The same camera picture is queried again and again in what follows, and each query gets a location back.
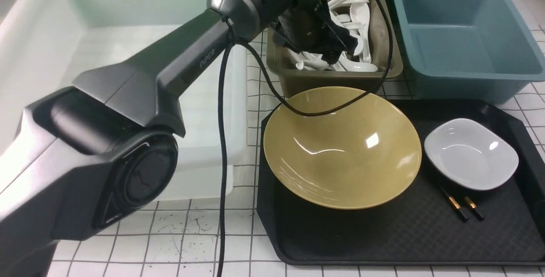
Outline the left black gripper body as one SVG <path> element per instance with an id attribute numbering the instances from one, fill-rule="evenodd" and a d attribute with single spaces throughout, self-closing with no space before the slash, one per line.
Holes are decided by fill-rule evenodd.
<path id="1" fill-rule="evenodd" d="M 273 42 L 294 52 L 322 55 L 336 63 L 343 52 L 353 54 L 358 40 L 331 17 L 328 0 L 290 0 L 272 23 Z"/>

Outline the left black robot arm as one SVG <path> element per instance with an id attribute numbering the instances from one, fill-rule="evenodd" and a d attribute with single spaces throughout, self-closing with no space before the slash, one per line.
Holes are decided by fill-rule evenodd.
<path id="1" fill-rule="evenodd" d="M 179 97 L 223 54 L 218 123 L 227 168 L 223 86 L 230 50 L 275 21 L 298 48 L 353 51 L 327 0 L 207 0 L 195 18 L 129 59 L 80 73 L 23 108 L 1 156 L 1 275 L 45 277 L 60 240 L 86 240 L 154 201 L 185 136 Z"/>

